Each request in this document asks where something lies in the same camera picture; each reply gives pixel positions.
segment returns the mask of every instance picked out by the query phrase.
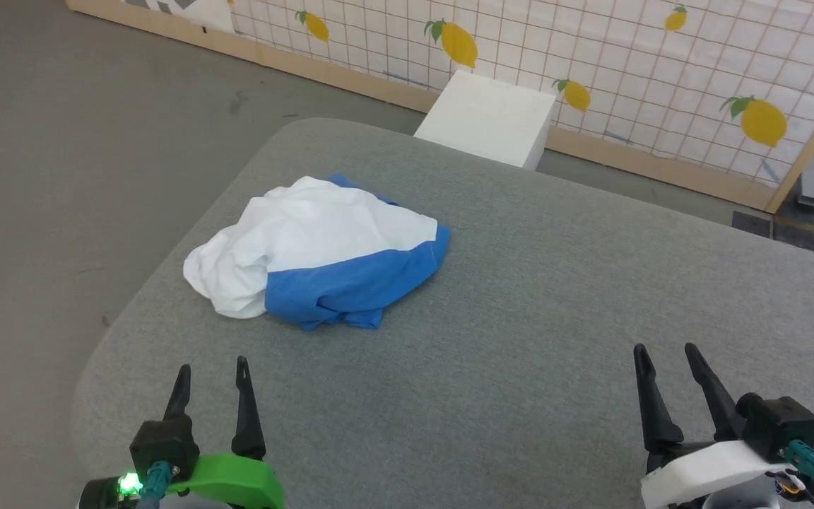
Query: wooden frame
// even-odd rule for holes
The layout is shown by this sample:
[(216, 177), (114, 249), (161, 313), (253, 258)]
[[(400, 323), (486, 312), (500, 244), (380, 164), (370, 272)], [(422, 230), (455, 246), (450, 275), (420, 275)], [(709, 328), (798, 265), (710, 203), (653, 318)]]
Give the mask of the wooden frame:
[[(307, 56), (292, 54), (261, 43), (221, 31), (195, 25), (181, 16), (152, 11), (118, 0), (66, 0), (71, 10), (90, 14), (122, 25), (187, 42), (265, 65), (310, 80), (353, 91), (387, 103), (429, 112), (438, 94), (395, 81), (376, 78)], [(688, 162), (659, 158), (636, 148), (602, 141), (592, 136), (553, 127), (546, 148), (578, 158), (588, 159), (619, 170), (655, 178), (744, 206), (774, 213), (796, 184), (798, 177), (814, 155), (814, 132), (778, 190), (755, 181), (719, 173)]]

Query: gray floor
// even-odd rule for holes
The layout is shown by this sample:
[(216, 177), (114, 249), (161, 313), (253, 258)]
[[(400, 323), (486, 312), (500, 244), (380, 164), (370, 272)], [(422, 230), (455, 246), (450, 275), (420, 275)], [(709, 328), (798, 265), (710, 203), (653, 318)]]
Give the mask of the gray floor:
[[(421, 120), (57, 0), (0, 0), (0, 507), (73, 505), (88, 354), (263, 141), (307, 117)], [(554, 153), (540, 171), (722, 223), (739, 209)]]

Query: green light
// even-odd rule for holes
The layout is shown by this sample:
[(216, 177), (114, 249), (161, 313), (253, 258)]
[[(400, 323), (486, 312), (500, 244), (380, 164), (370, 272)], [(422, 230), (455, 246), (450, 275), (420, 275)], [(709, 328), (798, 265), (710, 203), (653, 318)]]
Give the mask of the green light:
[(123, 496), (138, 495), (142, 489), (143, 484), (140, 484), (140, 478), (136, 472), (129, 472), (119, 477), (119, 493)]

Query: gray table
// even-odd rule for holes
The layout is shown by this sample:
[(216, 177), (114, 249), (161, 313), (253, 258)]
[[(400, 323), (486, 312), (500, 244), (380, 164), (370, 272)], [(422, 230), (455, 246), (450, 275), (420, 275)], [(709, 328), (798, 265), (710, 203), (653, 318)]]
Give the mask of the gray table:
[[(341, 172), (453, 231), (442, 270), (378, 331), (306, 333), (217, 315), (181, 275), (250, 197)], [(814, 410), (814, 252), (627, 197), (350, 122), (275, 135), (112, 325), (78, 384), (91, 476), (193, 365), (204, 454), (235, 432), (235, 357), (251, 364), (271, 463), (292, 508), (640, 507), (632, 348), (644, 342), (689, 438), (711, 421), (694, 341), (739, 397)]]

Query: yellow lemon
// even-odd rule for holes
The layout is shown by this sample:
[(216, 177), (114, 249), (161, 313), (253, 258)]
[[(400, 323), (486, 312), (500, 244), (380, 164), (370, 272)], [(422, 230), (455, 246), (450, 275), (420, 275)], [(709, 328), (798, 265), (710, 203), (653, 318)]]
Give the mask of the yellow lemon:
[(558, 91), (565, 93), (567, 104), (581, 110), (581, 112), (585, 112), (589, 107), (589, 91), (576, 81), (555, 80), (552, 87), (557, 87)]
[(473, 36), (469, 35), (463, 28), (454, 23), (447, 23), (446, 20), (430, 21), (423, 28), (423, 34), (429, 32), (435, 42), (442, 38), (442, 49), (453, 61), (469, 68), (476, 67), (476, 57), (478, 50)]
[(674, 7), (671, 16), (668, 16), (668, 19), (665, 20), (665, 30), (676, 32), (683, 28), (684, 25), (687, 25), (687, 6), (678, 4), (678, 6)]
[(750, 97), (730, 97), (724, 104), (723, 110), (728, 104), (731, 106), (731, 118), (743, 113), (740, 125), (743, 127), (743, 134), (749, 136), (753, 141), (768, 145), (771, 148), (778, 146), (778, 141), (787, 133), (787, 119), (778, 107), (769, 101)]
[(307, 26), (307, 30), (313, 34), (313, 37), (322, 42), (329, 41), (329, 27), (326, 26), (323, 20), (307, 11), (297, 11), (297, 13), (294, 13), (294, 17), (300, 20), (301, 25)]

